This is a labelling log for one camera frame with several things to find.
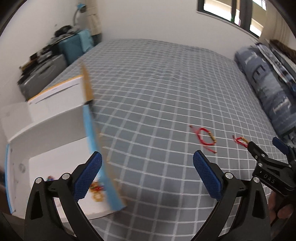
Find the open white box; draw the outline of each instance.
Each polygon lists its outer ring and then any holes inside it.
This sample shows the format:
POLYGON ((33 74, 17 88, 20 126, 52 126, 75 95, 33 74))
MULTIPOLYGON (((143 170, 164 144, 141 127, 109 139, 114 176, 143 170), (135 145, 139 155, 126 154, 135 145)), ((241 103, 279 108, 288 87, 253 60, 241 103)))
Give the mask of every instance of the open white box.
MULTIPOLYGON (((26 103, 1 110, 1 123, 9 143, 5 184, 12 215, 25 218, 36 178, 58 179, 85 163, 94 151, 100 151, 89 106, 85 104, 89 101, 86 87, 83 76, 78 76, 26 103)), ((105 216, 125 206, 105 173, 104 163, 96 178, 104 184, 103 201, 95 201, 90 191, 78 201, 88 219, 105 216)), ((56 205, 62 222, 67 222, 57 200, 56 205)))

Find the beige curtain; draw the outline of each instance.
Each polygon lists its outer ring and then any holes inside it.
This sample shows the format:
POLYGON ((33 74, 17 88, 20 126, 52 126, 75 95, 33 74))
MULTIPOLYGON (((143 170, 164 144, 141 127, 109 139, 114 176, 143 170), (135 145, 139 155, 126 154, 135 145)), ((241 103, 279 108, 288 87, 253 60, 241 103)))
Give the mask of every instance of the beige curtain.
POLYGON ((100 34, 102 32, 102 27, 99 18, 97 0, 79 0, 79 2, 86 4, 86 25, 90 30, 91 35, 100 34))
POLYGON ((290 38, 290 28, 278 10, 270 3, 266 2, 266 23, 259 38, 261 43, 267 44, 266 40, 277 39, 287 45, 290 38))

